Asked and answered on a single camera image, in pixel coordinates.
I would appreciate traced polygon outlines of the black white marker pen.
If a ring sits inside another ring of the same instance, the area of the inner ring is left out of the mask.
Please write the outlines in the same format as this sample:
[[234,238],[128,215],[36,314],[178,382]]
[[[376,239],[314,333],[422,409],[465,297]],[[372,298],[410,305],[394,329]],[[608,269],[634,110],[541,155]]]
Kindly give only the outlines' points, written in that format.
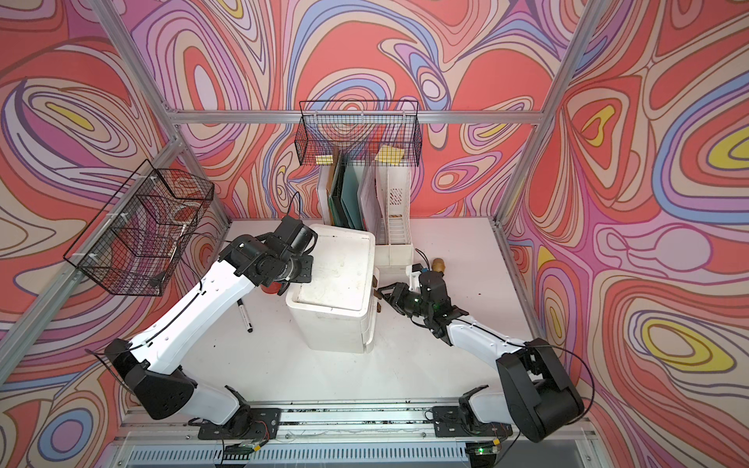
[[243,300],[237,300],[237,306],[238,306],[238,310],[240,312],[240,316],[242,318],[245,330],[248,333],[253,333],[254,327],[253,327],[252,322],[251,322],[250,314],[249,314],[249,312],[248,312],[248,310],[247,310],[247,308],[246,308]]

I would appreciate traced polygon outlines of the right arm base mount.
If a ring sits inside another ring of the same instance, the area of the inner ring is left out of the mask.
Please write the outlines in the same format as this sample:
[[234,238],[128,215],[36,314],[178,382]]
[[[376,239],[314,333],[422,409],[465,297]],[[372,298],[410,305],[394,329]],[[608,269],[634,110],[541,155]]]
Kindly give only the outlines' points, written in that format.
[[481,385],[471,389],[458,398],[456,406],[436,406],[426,411],[424,416],[433,424],[437,438],[489,437],[500,441],[513,434],[511,424],[492,421],[481,422],[469,405],[469,399],[489,386]]

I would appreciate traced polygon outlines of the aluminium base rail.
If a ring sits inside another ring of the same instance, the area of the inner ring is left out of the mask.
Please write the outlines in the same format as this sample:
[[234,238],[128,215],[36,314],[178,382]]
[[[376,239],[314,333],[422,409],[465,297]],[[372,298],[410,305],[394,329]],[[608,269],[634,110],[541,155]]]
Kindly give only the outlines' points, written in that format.
[[471,434],[452,400],[267,403],[257,437],[200,439],[197,422],[128,411],[99,467],[610,467],[585,420],[540,443],[502,424]]

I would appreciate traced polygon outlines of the green folders in organizer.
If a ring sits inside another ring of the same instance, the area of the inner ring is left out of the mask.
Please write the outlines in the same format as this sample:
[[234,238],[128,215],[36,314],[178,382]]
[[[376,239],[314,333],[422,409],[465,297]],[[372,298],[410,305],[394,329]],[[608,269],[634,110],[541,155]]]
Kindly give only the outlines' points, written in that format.
[[356,171],[344,155],[335,157],[334,161],[333,179],[328,196],[333,225],[364,230],[358,197],[359,179]]

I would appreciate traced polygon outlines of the white drawer cabinet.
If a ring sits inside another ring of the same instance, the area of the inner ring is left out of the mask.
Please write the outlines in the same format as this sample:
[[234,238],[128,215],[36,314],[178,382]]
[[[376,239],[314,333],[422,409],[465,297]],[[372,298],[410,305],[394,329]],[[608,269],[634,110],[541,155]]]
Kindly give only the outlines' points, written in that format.
[[311,281],[294,284],[286,304],[307,346],[365,354],[374,346],[378,281],[376,238],[367,231],[313,224]]

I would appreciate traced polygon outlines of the white plastic file organizer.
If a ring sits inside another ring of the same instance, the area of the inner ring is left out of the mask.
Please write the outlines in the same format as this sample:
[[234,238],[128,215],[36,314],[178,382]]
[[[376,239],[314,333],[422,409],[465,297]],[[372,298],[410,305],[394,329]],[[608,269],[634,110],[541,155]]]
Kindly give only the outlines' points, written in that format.
[[[412,263],[410,229],[411,169],[404,166],[353,166],[359,179],[358,197],[365,230],[376,237],[376,266],[405,267]],[[334,165],[319,168],[316,187],[323,222],[333,225],[328,205]]]

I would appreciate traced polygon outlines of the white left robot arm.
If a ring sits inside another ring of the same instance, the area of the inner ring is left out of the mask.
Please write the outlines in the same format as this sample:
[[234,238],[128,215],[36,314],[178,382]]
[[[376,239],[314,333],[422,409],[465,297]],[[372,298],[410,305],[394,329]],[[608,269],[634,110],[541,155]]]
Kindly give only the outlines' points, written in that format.
[[190,292],[156,323],[132,339],[115,339],[105,356],[124,385],[154,420],[177,413],[214,425],[232,425],[247,402],[183,368],[183,358],[200,337],[239,300],[260,286],[311,280],[318,235],[304,228],[295,237],[242,235],[224,247]]

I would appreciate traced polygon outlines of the small yellow sticky notes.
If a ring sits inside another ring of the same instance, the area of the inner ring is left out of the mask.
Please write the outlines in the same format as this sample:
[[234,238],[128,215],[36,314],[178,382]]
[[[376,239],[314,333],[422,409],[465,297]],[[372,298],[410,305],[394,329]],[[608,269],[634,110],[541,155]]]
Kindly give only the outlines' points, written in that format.
[[315,164],[317,166],[329,166],[334,163],[334,156],[332,154],[322,154],[315,157]]

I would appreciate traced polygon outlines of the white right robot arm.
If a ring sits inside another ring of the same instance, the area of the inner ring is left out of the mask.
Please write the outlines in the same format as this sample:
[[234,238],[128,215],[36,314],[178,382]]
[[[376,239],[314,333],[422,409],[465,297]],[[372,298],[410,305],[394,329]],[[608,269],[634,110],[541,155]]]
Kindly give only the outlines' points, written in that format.
[[585,403],[555,347],[542,339],[522,341],[478,322],[443,292],[394,283],[374,295],[444,343],[497,371],[501,388],[477,386],[458,398],[458,420],[470,432],[486,426],[515,426],[532,442],[581,420]]

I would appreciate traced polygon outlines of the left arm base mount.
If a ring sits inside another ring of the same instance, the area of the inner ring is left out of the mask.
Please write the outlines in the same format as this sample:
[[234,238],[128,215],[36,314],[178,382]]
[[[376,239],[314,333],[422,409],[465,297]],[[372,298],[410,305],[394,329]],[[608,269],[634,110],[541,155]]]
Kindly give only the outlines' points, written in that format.
[[239,409],[224,425],[202,421],[198,426],[198,439],[204,441],[249,440],[268,442],[277,436],[282,409],[255,408],[234,388],[225,387],[239,402]]

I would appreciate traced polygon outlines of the gold microphone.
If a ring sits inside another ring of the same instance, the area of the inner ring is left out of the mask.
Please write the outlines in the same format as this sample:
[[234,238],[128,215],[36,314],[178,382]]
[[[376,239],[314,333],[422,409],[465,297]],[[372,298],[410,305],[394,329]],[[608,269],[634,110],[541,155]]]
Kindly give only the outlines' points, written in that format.
[[441,259],[440,257],[437,257],[437,259],[433,259],[431,263],[431,270],[437,273],[444,274],[446,272],[446,263],[444,259]]

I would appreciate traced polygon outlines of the yellow sticky note pad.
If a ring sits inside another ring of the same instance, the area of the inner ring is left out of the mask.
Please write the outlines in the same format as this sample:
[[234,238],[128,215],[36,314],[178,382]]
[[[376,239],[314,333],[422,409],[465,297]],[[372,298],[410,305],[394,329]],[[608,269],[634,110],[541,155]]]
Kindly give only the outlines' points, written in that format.
[[406,150],[404,148],[384,144],[378,150],[374,160],[378,165],[400,166],[405,155]]

